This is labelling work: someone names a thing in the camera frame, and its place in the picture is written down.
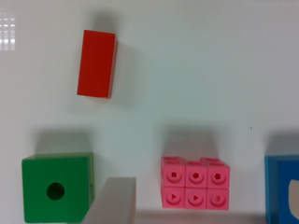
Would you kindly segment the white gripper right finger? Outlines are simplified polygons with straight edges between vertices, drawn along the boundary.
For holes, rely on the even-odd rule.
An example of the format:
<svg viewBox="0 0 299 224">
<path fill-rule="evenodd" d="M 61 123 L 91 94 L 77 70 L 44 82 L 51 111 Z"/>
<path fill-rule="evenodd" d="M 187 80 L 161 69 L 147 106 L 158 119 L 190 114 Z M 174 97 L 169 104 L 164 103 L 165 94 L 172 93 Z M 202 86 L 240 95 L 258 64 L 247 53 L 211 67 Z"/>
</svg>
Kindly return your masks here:
<svg viewBox="0 0 299 224">
<path fill-rule="evenodd" d="M 299 181 L 292 180 L 289 185 L 289 207 L 294 217 L 299 217 Z"/>
</svg>

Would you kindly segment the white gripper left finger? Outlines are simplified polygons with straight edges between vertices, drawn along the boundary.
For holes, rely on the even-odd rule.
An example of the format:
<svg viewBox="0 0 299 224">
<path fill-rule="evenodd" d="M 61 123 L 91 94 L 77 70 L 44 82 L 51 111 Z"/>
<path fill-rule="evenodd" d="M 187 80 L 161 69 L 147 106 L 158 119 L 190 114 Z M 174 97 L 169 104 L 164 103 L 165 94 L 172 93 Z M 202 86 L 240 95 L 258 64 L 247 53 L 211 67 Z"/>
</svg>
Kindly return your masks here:
<svg viewBox="0 0 299 224">
<path fill-rule="evenodd" d="M 81 224 L 134 224 L 134 177 L 110 177 Z"/>
</svg>

